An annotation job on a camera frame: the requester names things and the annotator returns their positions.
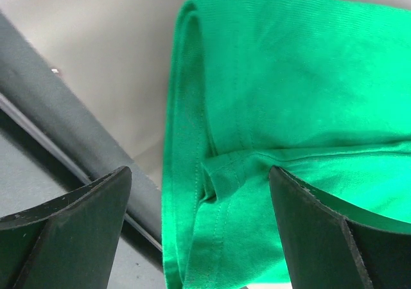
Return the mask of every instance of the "gray surface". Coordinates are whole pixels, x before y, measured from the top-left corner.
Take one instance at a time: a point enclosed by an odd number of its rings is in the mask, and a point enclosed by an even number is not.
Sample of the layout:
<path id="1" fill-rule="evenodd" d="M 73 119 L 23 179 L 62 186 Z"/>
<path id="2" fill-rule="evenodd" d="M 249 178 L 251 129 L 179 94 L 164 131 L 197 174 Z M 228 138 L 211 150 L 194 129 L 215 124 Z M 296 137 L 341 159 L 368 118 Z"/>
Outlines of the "gray surface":
<path id="1" fill-rule="evenodd" d="M 91 180 L 129 166 L 133 181 L 127 213 L 161 241 L 158 188 L 1 14 L 0 82 L 1 94 Z"/>
<path id="2" fill-rule="evenodd" d="M 35 207 L 66 193 L 2 127 L 0 155 L 0 217 Z"/>
<path id="3" fill-rule="evenodd" d="M 66 193 L 35 158 L 0 127 L 0 217 Z M 110 289 L 165 288 L 160 270 L 120 238 L 110 275 Z"/>

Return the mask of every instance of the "stitching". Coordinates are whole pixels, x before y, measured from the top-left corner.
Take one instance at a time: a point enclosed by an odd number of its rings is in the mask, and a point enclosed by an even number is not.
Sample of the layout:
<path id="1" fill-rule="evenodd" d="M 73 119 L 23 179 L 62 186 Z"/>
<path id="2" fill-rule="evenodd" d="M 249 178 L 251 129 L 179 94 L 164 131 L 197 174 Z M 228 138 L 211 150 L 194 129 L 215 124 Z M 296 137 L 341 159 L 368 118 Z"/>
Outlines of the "stitching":
<path id="1" fill-rule="evenodd" d="M 262 152 L 251 151 L 251 152 L 243 155 L 242 157 L 239 157 L 239 158 L 237 158 L 237 159 L 234 159 L 233 161 L 230 161 L 230 162 L 228 162 L 228 163 L 226 163 L 226 164 L 224 164 L 224 165 L 222 165 L 222 166 L 214 169 L 213 171 L 210 171 L 210 175 L 216 173 L 217 171 L 219 171 L 219 170 L 221 170 L 221 169 L 223 169 L 223 168 L 225 168 L 225 167 L 228 167 L 228 166 L 234 164 L 235 162 L 239 161 L 240 159 L 243 159 L 243 158 L 246 158 L 246 157 L 249 157 L 249 156 L 252 156 L 252 155 L 259 155 L 259 156 L 262 156 L 262 157 L 264 157 L 264 158 L 272 159 L 272 160 L 277 161 L 277 162 L 293 162 L 293 161 L 298 161 L 298 160 L 302 160 L 302 159 L 313 159 L 313 158 L 316 158 L 316 157 L 321 157 L 321 158 L 325 159 L 325 158 L 327 158 L 327 157 L 330 158 L 330 157 L 339 156 L 339 155 L 343 155 L 343 156 L 353 156 L 353 155 L 362 155 L 362 154 L 367 154 L 367 153 L 372 153 L 372 151 L 361 151 L 361 152 L 351 152 L 351 153 L 331 153 L 331 154 L 322 154 L 322 155 L 310 155 L 310 156 L 304 156 L 304 157 L 297 157 L 297 158 L 294 158 L 294 159 L 288 159 L 288 160 L 285 161 L 285 160 L 280 160 L 280 159 L 278 159 L 278 158 L 276 158 L 276 157 L 274 157 L 274 156 L 272 156 L 272 155 L 264 154 L 264 153 L 262 153 Z M 389 151 L 389 152 L 379 151 L 378 153 L 379 153 L 378 155 L 370 155 L 370 156 L 380 157 L 382 153 L 383 153 L 384 155 L 385 155 L 385 154 L 394 154 L 394 155 L 402 154 L 402 155 L 404 155 L 403 153 L 399 153 L 399 152 L 395 152 L 395 151 Z"/>
<path id="2" fill-rule="evenodd" d="M 177 63 L 176 69 L 178 71 L 180 71 L 180 67 L 181 67 L 180 64 Z M 174 109 L 174 111 L 176 111 L 176 110 L 178 110 L 177 109 L 177 104 L 176 104 L 176 99 L 177 99 L 177 96 L 179 95 L 180 91 L 179 91 L 179 87 L 177 85 L 175 85 L 174 89 L 175 89 L 174 90 L 175 96 L 173 98 L 173 109 Z M 170 127 L 172 132 L 177 128 L 176 126 L 177 126 L 177 121 L 176 121 L 176 119 L 173 118 L 173 121 L 172 121 L 172 124 L 171 124 L 171 127 Z M 174 147 L 175 147 L 175 138 L 173 137 L 172 140 L 171 140 L 171 148 L 170 148 L 171 153 L 173 153 L 173 148 Z M 170 163 L 171 163 L 170 164 L 170 171 L 171 171 L 172 176 L 174 176 L 175 163 L 173 162 L 173 159 L 170 159 Z M 178 259 L 178 258 L 180 258 L 180 256 L 179 256 L 179 248 L 178 248 L 178 244 L 177 244 L 178 226 L 177 226 L 177 215 L 176 215 L 176 211 L 175 211 L 175 206 L 176 206 L 175 179 L 171 178 L 170 180 L 171 180 L 171 190 L 172 190 L 172 193 L 170 195 L 171 196 L 171 213 L 173 215 L 173 223 L 174 223 L 174 230 L 175 230 L 175 232 L 174 232 L 175 233 L 174 234 L 174 240 L 175 240 L 174 249 L 175 249 L 175 255 L 177 257 L 175 262 L 177 264 L 177 274 L 180 278 L 180 282 L 182 283 L 182 274 L 181 274 L 180 264 L 179 264 L 179 259 Z"/>
<path id="3" fill-rule="evenodd" d="M 235 96 L 237 96 L 238 95 L 238 69 L 240 68 L 240 65 L 239 65 L 239 63 L 240 63 L 240 60 L 239 60 L 239 45 L 238 45 L 238 43 L 239 43 L 239 39 L 238 39 L 238 35 L 239 35 L 239 25 L 240 25 L 240 19 L 238 18 L 238 17 L 236 17 L 235 19 L 235 30 L 234 30 L 234 38 L 235 38 L 235 43 L 234 43 L 234 52 L 236 53 L 236 58 L 234 59 L 234 67 L 235 67 L 235 69 L 234 69 L 234 78 L 233 78 L 233 80 L 234 80 L 234 95 Z M 238 107 L 236 107 L 235 109 L 234 109 L 234 113 L 238 113 Z M 238 118 L 239 118 L 239 115 L 237 114 L 236 115 L 236 131 L 237 131 L 237 135 L 238 135 L 238 140 L 239 140 L 239 142 L 240 142 L 240 145 L 241 145 L 241 148 L 242 148 L 242 150 L 244 150 L 244 144 L 243 144 L 243 140 L 242 140 L 242 138 L 241 138 L 241 134 L 240 134 L 240 124 L 239 124 L 239 121 L 238 121 Z M 234 174 L 235 174 L 235 176 L 236 176 L 236 178 L 237 178 L 237 183 L 238 183 L 238 187 L 240 186 L 240 182 L 239 182 L 239 180 L 238 180 L 238 176 L 237 176 L 237 174 L 234 172 Z M 218 257 L 218 261 L 217 261 L 217 267 L 216 267 L 216 270 L 215 270 L 215 277 L 214 277 L 214 281 L 213 281 L 213 284 L 214 284 L 214 287 L 216 287 L 216 282 L 217 282 L 217 278 L 218 278 L 218 274 L 220 273 L 220 267 L 221 267 L 221 252 L 222 252 L 222 250 L 223 250 L 223 245 L 224 245 L 224 242 L 223 242 L 223 237 L 224 237 L 224 234 L 225 234 L 225 226 L 227 225 L 227 218 L 228 218 L 228 214 L 229 214 L 229 209 L 230 209 L 230 206 L 231 206 L 231 202 L 232 202 L 232 197 L 230 197 L 230 201 L 229 201 L 229 205 L 227 206 L 227 210 L 226 210 L 226 212 L 225 212 L 225 221 L 224 221 L 224 225 L 223 225 L 223 228 L 222 228 L 222 237 L 221 237 L 221 240 L 222 240 L 222 244 L 221 244 L 221 246 L 220 246 L 220 249 L 219 249 L 219 251 L 218 251 L 218 254 L 219 254 L 219 257 Z M 220 204 L 220 208 L 219 208 L 219 210 L 218 210 L 218 216 L 220 215 L 220 211 L 221 211 L 221 206 L 222 206 L 222 204 Z M 213 236 L 213 247 L 215 246 L 215 244 L 216 244 L 216 241 L 215 241 L 215 235 Z M 209 283 L 208 283 L 208 288 L 210 288 L 210 286 L 211 286 L 211 283 L 212 282 L 210 282 L 210 277 L 211 277 L 211 275 L 209 274 Z"/>
<path id="4" fill-rule="evenodd" d="M 240 188 L 240 180 L 238 179 L 238 175 L 236 173 L 236 171 L 234 169 L 231 170 L 233 172 L 233 174 L 236 177 L 237 180 L 237 190 L 239 190 Z M 229 201 L 229 205 L 227 206 L 227 210 L 225 211 L 225 216 L 224 216 L 224 225 L 222 228 L 222 243 L 220 245 L 220 248 L 218 249 L 218 261 L 217 261 L 217 267 L 216 267 L 216 272 L 215 272 L 215 277 L 214 277 L 214 287 L 213 288 L 217 288 L 216 284 L 217 284 L 217 280 L 218 280 L 218 276 L 220 275 L 220 271 L 221 271 L 221 262 L 222 262 L 222 251 L 224 248 L 224 236 L 225 236 L 225 232 L 226 232 L 226 227 L 227 227 L 227 221 L 228 221 L 228 215 L 230 212 L 230 207 L 231 207 L 231 202 L 232 202 L 232 196 L 230 197 L 230 201 Z"/>
<path id="5" fill-rule="evenodd" d="M 219 207 L 218 207 L 217 216 L 216 216 L 216 222 L 215 222 L 215 225 L 214 225 L 213 239 L 212 239 L 213 242 L 212 242 L 212 244 L 211 244 L 211 249 L 214 249 L 214 246 L 216 245 L 217 225 L 218 225 L 218 223 L 220 222 L 220 214 L 221 214 L 220 212 L 221 212 L 222 205 L 223 205 L 223 204 L 220 204 Z M 208 278 L 208 286 L 207 286 L 207 288 L 210 288 L 210 285 L 211 285 L 211 283 L 210 283 L 211 273 L 212 273 L 212 271 L 210 270 L 209 273 L 208 273 L 208 275 L 207 275 L 207 278 Z"/>
<path id="6" fill-rule="evenodd" d="M 200 117 L 201 117 L 201 120 L 203 120 L 203 118 L 204 118 L 203 111 L 201 111 Z M 198 180 L 199 180 L 199 176 L 200 176 L 200 174 L 199 174 L 200 173 L 200 153 L 199 153 L 199 151 L 200 151 L 200 141 L 198 141 L 197 148 L 196 148 L 197 157 L 195 159 L 196 165 L 195 165 L 195 183 L 194 183 L 194 187 L 195 187 L 194 202 L 195 203 L 194 203 L 194 207 L 193 207 L 193 215 L 195 215 L 195 211 L 196 211 L 196 209 L 198 207 L 198 204 L 199 204 L 199 201 L 197 199 L 197 196 L 198 196 Z"/>

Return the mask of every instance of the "fabric fold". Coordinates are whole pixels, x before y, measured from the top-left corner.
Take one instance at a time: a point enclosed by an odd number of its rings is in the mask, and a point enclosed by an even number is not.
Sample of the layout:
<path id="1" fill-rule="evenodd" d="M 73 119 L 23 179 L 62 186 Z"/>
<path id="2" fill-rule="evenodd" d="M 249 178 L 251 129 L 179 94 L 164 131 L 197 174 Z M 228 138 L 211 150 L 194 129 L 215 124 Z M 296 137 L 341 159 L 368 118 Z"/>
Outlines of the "fabric fold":
<path id="1" fill-rule="evenodd" d="M 409 31 L 410 12 L 376 4 L 184 4 L 164 144 L 168 288 L 289 282 L 273 165 L 411 221 Z"/>

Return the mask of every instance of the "green fabric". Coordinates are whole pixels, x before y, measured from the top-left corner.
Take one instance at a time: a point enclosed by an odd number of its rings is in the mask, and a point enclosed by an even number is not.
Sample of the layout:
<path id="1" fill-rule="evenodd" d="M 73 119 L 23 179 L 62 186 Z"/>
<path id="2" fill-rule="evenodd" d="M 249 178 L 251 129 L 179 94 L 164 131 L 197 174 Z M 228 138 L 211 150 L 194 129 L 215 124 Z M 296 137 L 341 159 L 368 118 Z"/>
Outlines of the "green fabric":
<path id="1" fill-rule="evenodd" d="M 339 0 L 189 0 L 162 186 L 168 288 L 288 282 L 268 171 L 411 221 L 411 13 Z"/>

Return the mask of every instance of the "cotton fabric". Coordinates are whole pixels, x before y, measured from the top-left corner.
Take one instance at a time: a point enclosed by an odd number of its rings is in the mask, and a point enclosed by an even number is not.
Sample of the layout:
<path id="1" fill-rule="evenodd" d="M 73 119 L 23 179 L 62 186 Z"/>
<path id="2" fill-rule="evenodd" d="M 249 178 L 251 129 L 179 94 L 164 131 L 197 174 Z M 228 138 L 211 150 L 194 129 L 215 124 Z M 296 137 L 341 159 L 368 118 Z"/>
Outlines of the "cotton fabric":
<path id="1" fill-rule="evenodd" d="M 268 171 L 411 221 L 411 13 L 188 0 L 175 28 L 162 244 L 169 289 L 289 282 Z"/>

